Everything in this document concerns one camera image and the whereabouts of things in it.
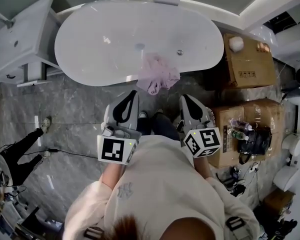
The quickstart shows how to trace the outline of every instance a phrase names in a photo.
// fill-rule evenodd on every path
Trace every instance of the faucet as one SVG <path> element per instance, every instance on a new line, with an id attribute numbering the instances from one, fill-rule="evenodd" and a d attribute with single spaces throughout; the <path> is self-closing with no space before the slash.
<path id="1" fill-rule="evenodd" d="M 2 19 L 2 18 L 0 18 L 0 22 L 3 22 L 3 23 L 6 25 L 6 27 L 7 27 L 8 29 L 12 28 L 12 26 L 14 25 L 14 22 L 13 22 L 13 21 L 10 21 L 10 20 L 4 20 L 4 19 Z"/>

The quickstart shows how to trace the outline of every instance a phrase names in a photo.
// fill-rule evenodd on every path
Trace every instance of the pink towel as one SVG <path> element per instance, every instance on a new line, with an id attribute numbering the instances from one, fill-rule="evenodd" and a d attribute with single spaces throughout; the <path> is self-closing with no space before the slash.
<path id="1" fill-rule="evenodd" d="M 136 86 L 156 95 L 160 88 L 170 89 L 180 80 L 180 73 L 171 67 L 168 60 L 157 53 L 146 53 L 142 60 L 142 69 L 138 73 Z"/>

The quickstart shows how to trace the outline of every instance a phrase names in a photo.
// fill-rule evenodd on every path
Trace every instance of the black bag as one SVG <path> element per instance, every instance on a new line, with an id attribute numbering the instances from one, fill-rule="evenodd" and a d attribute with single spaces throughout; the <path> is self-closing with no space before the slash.
<path id="1" fill-rule="evenodd" d="M 245 130 L 243 133 L 249 137 L 249 140 L 238 141 L 239 162 L 241 165 L 248 162 L 251 155 L 264 156 L 272 140 L 272 133 L 269 127 Z M 242 156 L 247 156 L 245 161 L 243 161 Z"/>

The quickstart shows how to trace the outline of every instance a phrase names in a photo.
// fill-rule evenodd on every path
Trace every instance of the water bottle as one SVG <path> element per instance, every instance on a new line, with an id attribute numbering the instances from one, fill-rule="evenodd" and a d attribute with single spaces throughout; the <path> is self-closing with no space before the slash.
<path id="1" fill-rule="evenodd" d="M 235 119 L 230 120 L 230 125 L 233 127 L 237 127 L 246 131 L 251 131 L 252 130 L 252 125 L 250 125 L 248 122 L 243 122 Z"/>
<path id="2" fill-rule="evenodd" d="M 249 137 L 245 135 L 242 131 L 235 130 L 235 129 L 229 129 L 228 135 L 236 138 L 239 141 L 248 141 Z"/>

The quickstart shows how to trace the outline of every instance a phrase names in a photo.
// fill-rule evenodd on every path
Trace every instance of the black pants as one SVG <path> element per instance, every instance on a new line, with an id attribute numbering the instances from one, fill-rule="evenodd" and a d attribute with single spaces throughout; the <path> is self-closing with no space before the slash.
<path id="1" fill-rule="evenodd" d="M 9 167 L 14 186 L 22 185 L 29 174 L 43 162 L 42 156 L 38 154 L 30 162 L 18 164 L 19 159 L 43 134 L 44 132 L 38 128 L 34 132 L 29 133 L 24 139 L 0 153 Z"/>
<path id="2" fill-rule="evenodd" d="M 177 129 L 164 114 L 158 112 L 152 118 L 139 118 L 136 130 L 142 135 L 162 135 L 174 141 L 180 141 Z"/>

